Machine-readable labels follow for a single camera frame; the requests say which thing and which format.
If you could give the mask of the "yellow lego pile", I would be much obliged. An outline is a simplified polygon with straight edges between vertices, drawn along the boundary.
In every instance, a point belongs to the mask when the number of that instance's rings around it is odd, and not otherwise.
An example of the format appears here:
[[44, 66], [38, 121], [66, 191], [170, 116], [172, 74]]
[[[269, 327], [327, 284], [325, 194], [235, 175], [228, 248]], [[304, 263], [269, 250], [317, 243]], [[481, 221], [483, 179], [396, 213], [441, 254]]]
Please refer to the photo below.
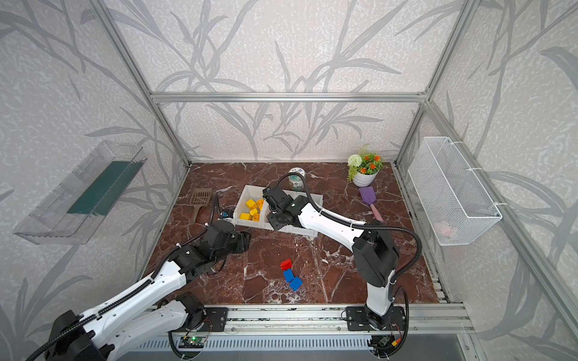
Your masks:
[[245, 204], [249, 210], [255, 209], [257, 207], [257, 203], [252, 199], [249, 199]]

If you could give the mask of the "large yellow lego brick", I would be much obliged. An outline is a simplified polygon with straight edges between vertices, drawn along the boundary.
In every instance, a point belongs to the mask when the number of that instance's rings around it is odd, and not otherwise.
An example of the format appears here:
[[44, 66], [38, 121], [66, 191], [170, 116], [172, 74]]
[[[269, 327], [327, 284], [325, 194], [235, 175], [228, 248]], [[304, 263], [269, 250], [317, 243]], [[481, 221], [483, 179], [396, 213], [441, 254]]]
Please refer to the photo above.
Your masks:
[[253, 216], [251, 214], [248, 213], [242, 213], [239, 216], [239, 219], [244, 220], [244, 221], [252, 221], [253, 220]]

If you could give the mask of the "red lego pile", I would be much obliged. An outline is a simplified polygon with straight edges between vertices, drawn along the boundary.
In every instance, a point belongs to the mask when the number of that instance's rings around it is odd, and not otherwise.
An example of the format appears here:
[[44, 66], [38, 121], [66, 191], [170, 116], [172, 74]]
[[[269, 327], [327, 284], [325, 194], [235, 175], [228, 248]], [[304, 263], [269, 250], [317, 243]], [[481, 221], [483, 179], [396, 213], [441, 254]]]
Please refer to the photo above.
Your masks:
[[288, 270], [288, 269], [291, 269], [292, 266], [293, 266], [293, 263], [292, 263], [291, 259], [283, 260], [283, 261], [280, 263], [280, 267], [281, 267], [281, 270], [282, 270], [282, 271], [286, 271], [286, 270]]

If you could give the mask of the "blue lego pile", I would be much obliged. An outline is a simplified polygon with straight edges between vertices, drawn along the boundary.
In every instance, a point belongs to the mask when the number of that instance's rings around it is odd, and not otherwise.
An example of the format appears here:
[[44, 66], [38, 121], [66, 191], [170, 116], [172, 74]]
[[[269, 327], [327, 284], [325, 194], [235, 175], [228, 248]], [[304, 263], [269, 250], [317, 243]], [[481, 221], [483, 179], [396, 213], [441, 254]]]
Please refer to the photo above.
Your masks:
[[295, 276], [293, 274], [292, 269], [286, 269], [283, 271], [283, 276], [284, 279], [288, 282], [291, 283], [293, 281], [293, 279], [295, 279]]

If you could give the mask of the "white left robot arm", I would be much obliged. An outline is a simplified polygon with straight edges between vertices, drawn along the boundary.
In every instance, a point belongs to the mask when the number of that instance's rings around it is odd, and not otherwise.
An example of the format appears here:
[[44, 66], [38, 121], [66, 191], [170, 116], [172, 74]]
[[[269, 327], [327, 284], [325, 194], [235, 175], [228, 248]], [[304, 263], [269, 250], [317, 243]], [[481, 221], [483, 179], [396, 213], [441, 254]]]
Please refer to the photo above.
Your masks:
[[150, 275], [81, 314], [67, 311], [53, 323], [48, 341], [28, 358], [115, 360], [161, 332], [203, 323], [204, 306], [189, 293], [147, 314], [164, 296], [207, 274], [230, 254], [245, 253], [251, 234], [210, 219], [201, 233], [176, 245]]

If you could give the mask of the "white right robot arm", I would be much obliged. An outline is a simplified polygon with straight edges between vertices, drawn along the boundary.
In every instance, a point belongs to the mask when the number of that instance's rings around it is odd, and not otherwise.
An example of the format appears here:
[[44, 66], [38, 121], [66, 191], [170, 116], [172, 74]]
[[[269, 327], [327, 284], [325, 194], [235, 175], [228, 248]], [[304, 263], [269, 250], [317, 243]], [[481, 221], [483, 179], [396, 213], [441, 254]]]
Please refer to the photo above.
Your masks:
[[[304, 176], [290, 172], [281, 178], [291, 176], [299, 177], [303, 182], [303, 196], [290, 196], [280, 183], [263, 190], [263, 198], [270, 208], [267, 219], [272, 228], [279, 231], [292, 225], [313, 230], [349, 249], [358, 273], [367, 283], [367, 317], [374, 323], [382, 322], [394, 305], [394, 285], [398, 278], [421, 257], [420, 237], [408, 228], [391, 227], [380, 221], [356, 221], [328, 211], [314, 201]], [[415, 253], [403, 266], [398, 266], [400, 251], [392, 233], [404, 233], [415, 240]]]

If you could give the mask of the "white three-compartment bin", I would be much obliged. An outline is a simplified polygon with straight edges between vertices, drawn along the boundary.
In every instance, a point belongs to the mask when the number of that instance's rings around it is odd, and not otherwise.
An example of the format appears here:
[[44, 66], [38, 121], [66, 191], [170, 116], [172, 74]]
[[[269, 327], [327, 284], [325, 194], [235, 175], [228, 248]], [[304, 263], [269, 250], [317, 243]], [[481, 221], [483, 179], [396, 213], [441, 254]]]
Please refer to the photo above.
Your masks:
[[[233, 219], [230, 221], [232, 224], [240, 227], [252, 227], [256, 229], [273, 231], [270, 222], [266, 218], [267, 215], [270, 214], [270, 209], [266, 202], [263, 204], [262, 209], [259, 211], [260, 218], [258, 221], [245, 220], [241, 218], [242, 214], [250, 214], [250, 208], [247, 206], [248, 201], [252, 200], [254, 202], [257, 202], [258, 200], [263, 199], [262, 197], [263, 190], [264, 190], [263, 187], [257, 187], [252, 185], [245, 186], [233, 212]], [[317, 231], [306, 230], [304, 228], [292, 225], [283, 227], [282, 229], [280, 229], [280, 232], [292, 233], [299, 236], [308, 236], [313, 239], [318, 236]]]

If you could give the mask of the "brown slotted scoop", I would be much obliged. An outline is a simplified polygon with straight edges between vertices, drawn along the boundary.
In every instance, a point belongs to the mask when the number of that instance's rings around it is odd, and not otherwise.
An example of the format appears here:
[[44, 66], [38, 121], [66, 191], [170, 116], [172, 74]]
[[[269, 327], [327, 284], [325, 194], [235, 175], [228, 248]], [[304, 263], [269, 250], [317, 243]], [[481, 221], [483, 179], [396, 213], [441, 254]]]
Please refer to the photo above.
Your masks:
[[193, 224], [197, 221], [198, 214], [202, 207], [205, 207], [209, 204], [212, 198], [212, 188], [195, 188], [192, 198], [191, 198], [191, 206], [193, 207], [193, 214], [191, 221]]

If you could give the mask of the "blue lego bottom right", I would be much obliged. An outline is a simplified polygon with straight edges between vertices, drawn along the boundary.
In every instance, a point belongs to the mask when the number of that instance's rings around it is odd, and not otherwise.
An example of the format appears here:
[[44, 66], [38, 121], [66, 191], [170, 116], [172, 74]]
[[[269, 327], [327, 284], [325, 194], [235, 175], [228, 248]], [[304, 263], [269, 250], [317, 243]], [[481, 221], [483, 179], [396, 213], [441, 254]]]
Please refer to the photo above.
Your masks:
[[303, 281], [299, 277], [294, 277], [290, 282], [290, 287], [295, 292], [297, 292], [302, 285]]

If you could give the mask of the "purple and pink scoop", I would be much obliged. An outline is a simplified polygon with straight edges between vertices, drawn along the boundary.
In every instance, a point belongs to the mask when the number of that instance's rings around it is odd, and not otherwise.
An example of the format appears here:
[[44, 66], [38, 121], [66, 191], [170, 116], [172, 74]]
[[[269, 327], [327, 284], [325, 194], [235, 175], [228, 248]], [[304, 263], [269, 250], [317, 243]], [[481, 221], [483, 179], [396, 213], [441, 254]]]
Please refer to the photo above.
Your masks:
[[377, 208], [375, 206], [375, 202], [376, 202], [375, 190], [372, 187], [361, 187], [359, 189], [359, 193], [360, 193], [360, 196], [361, 196], [363, 202], [365, 202], [366, 204], [368, 204], [368, 206], [370, 206], [370, 209], [373, 212], [374, 218], [376, 218], [377, 221], [383, 223], [384, 220], [382, 218], [382, 215], [379, 213], [379, 211], [377, 210]]

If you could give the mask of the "white pot with flowers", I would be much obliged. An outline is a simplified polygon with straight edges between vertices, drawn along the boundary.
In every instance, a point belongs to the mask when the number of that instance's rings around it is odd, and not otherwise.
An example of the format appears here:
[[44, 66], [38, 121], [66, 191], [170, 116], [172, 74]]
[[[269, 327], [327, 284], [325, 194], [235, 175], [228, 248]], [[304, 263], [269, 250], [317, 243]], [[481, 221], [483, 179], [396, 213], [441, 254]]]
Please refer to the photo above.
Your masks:
[[383, 168], [382, 157], [368, 150], [369, 144], [364, 144], [358, 153], [352, 154], [348, 160], [347, 182], [359, 188], [370, 186]]

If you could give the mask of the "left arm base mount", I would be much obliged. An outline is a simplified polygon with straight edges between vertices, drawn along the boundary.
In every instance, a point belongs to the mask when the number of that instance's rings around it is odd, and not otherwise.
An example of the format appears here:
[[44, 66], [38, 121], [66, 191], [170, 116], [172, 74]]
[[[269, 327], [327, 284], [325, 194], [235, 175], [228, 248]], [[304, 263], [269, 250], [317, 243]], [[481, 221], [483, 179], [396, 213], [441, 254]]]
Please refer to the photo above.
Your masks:
[[228, 308], [204, 308], [189, 314], [179, 331], [191, 332], [224, 332]]

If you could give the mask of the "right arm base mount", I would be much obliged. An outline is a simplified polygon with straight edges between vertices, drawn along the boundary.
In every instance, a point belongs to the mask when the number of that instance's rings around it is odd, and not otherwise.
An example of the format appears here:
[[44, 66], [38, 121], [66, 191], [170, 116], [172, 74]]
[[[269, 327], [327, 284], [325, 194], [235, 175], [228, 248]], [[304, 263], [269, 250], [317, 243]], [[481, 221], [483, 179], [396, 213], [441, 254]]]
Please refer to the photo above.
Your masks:
[[405, 331], [408, 321], [404, 307], [395, 305], [382, 316], [366, 306], [349, 306], [343, 318], [348, 331]]

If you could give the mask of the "clear plastic wall tray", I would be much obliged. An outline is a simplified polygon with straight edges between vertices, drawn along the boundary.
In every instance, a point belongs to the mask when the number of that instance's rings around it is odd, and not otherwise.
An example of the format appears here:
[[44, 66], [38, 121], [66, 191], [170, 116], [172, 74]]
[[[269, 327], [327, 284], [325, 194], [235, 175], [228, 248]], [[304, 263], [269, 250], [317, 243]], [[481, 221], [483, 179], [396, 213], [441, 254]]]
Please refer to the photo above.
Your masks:
[[85, 245], [106, 216], [67, 214], [67, 210], [114, 161], [148, 158], [144, 148], [102, 141], [14, 230], [35, 245]]

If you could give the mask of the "aluminium front rail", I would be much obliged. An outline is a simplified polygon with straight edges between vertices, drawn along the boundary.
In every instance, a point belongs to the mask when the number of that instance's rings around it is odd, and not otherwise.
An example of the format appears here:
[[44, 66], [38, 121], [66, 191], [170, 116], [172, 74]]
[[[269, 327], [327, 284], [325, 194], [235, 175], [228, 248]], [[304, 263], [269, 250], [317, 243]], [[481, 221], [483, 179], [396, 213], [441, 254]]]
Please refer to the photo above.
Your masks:
[[[226, 305], [227, 314], [214, 313], [200, 329], [210, 335], [345, 335], [361, 325], [342, 304]], [[411, 334], [474, 333], [464, 305], [459, 303], [411, 304]]]

